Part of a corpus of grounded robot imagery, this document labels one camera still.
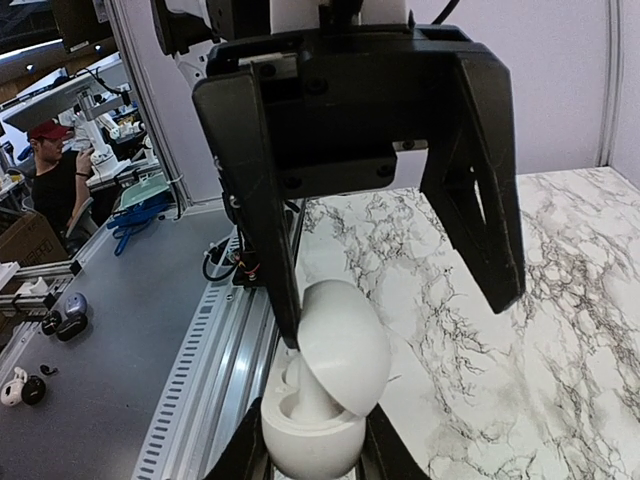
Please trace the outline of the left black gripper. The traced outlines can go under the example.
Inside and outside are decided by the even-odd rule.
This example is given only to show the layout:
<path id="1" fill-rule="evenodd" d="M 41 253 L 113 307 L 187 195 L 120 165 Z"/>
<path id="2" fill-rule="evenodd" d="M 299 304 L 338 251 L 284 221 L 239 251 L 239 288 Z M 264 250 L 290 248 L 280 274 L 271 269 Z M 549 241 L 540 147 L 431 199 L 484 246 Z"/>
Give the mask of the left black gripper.
<path id="1" fill-rule="evenodd" d="M 484 45 L 440 27 L 315 29 L 212 50 L 192 100 L 288 347 L 301 306 L 283 198 L 387 186 L 409 142 L 427 152 L 422 188 L 445 190 L 484 157 L 472 68 L 487 62 Z"/>

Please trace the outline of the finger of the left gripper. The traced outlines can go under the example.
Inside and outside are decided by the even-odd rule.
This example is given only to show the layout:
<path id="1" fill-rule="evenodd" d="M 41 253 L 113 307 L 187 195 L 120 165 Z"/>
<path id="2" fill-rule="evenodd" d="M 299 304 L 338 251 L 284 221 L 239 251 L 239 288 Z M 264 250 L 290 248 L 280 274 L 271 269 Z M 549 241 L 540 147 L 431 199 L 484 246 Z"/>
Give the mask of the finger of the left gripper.
<path id="1" fill-rule="evenodd" d="M 525 291 L 510 72 L 480 44 L 440 55 L 438 67 L 420 191 L 499 314 Z"/>

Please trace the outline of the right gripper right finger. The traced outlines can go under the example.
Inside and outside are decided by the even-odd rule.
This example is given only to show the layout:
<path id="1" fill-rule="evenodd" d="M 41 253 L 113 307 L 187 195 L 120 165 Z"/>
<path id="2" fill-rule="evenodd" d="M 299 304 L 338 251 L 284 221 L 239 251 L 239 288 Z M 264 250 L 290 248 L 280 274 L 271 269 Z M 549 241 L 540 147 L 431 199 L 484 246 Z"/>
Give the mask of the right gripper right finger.
<path id="1" fill-rule="evenodd" d="M 364 478 L 380 480 L 431 479 L 415 461 L 379 404 L 366 418 Z"/>

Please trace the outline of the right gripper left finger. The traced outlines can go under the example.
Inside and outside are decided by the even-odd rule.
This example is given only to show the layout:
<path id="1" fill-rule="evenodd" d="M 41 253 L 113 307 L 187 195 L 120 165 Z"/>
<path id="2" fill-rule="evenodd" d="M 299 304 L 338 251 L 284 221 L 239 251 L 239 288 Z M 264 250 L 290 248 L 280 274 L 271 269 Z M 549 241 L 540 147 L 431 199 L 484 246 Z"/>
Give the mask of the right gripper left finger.
<path id="1" fill-rule="evenodd" d="M 207 480 L 267 480 L 273 465 L 262 432 L 261 399 L 255 399 Z"/>

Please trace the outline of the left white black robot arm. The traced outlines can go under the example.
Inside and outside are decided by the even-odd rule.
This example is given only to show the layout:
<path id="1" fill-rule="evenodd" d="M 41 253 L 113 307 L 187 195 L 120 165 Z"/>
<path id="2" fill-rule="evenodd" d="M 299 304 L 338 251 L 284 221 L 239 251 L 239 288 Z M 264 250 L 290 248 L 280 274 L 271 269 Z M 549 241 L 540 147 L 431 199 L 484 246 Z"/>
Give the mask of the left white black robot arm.
<path id="1" fill-rule="evenodd" d="M 285 343 L 301 306 L 285 204 L 389 186 L 404 149 L 489 306 L 525 292 L 512 85 L 485 45 L 438 17 L 371 1 L 155 1 L 162 52 L 192 55 L 192 100 Z"/>

